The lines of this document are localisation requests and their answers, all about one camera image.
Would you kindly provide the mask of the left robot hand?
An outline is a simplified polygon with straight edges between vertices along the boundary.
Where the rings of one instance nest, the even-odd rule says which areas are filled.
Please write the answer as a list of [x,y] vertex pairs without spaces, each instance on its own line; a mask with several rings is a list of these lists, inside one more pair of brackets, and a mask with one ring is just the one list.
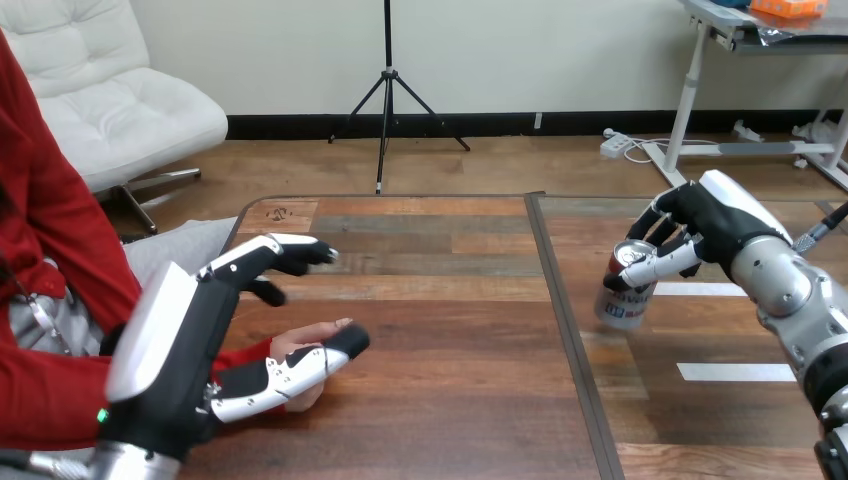
[[180,461],[223,423],[282,406],[325,381],[370,345],[356,324],[277,361],[271,357],[214,372],[240,295],[249,291],[271,306],[285,296],[263,279],[269,270],[302,276],[332,264],[337,251],[311,236],[256,236],[188,273],[162,267],[117,342],[105,385],[108,414],[98,446],[134,446]]

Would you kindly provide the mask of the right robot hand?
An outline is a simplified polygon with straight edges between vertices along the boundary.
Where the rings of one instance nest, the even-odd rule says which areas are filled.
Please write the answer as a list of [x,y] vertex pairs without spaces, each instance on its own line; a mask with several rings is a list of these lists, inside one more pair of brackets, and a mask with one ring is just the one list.
[[782,224],[739,183],[713,169],[657,195],[631,225],[625,238],[655,249],[617,273],[603,286],[624,292],[671,274],[692,276],[700,264],[713,263],[731,277],[733,261],[758,240],[788,249],[792,239]]

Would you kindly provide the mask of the person's hand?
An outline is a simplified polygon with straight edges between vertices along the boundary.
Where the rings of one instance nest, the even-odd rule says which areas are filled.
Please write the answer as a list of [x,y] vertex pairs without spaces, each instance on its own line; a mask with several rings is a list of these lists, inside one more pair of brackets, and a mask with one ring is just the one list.
[[[270,357],[282,363],[291,352],[310,344],[320,344],[341,329],[351,324],[351,318],[319,322],[286,331],[275,336],[270,343]],[[302,413],[310,409],[324,391],[324,383],[318,383],[290,399],[282,409],[286,413]]]

